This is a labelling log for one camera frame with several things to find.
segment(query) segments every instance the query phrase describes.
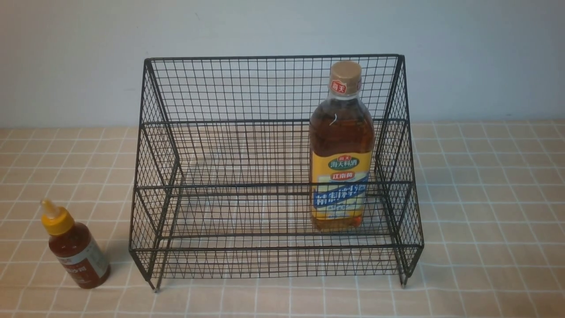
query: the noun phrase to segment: black wire rack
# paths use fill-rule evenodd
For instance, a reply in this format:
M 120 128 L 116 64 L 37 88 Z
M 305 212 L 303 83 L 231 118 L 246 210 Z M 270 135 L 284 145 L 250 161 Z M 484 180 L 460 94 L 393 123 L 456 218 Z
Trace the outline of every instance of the black wire rack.
M 308 122 L 340 60 L 377 140 L 360 227 L 310 220 Z M 424 247 L 403 55 L 145 60 L 129 250 L 164 278 L 397 274 Z

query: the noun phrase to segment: gold bottle cap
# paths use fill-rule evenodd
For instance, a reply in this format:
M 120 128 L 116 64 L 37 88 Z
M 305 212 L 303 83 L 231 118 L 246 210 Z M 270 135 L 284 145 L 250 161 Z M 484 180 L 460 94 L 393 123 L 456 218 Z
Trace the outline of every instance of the gold bottle cap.
M 339 61 L 332 65 L 329 89 L 336 95 L 351 95 L 361 90 L 361 65 L 353 61 Z

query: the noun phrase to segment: yellow bottle cap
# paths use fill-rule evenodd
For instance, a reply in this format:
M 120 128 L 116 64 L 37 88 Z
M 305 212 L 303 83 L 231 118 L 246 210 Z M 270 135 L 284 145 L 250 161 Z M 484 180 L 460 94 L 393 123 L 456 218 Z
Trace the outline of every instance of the yellow bottle cap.
M 43 215 L 41 223 L 49 235 L 61 235 L 70 230 L 75 225 L 75 220 L 69 211 L 63 207 L 58 207 L 51 200 L 41 200 Z

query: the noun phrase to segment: bottle cap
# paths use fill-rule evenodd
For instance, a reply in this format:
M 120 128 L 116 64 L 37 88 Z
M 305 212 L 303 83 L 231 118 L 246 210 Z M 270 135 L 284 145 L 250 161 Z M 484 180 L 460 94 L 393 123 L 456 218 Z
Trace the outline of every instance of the bottle cap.
M 352 95 L 361 90 L 361 65 L 353 61 L 339 61 L 332 65 L 329 89 L 336 95 Z
M 75 225 L 75 220 L 69 211 L 63 207 L 58 207 L 51 200 L 41 200 L 43 215 L 41 223 L 49 235 L 61 235 L 70 230 Z

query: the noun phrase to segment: white wall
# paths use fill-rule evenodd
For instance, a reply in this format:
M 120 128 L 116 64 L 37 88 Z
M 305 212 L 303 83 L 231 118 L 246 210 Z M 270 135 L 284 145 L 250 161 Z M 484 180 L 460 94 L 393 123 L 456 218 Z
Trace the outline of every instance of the white wall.
M 0 127 L 135 125 L 146 57 L 400 53 L 413 121 L 565 118 L 561 0 L 0 0 Z

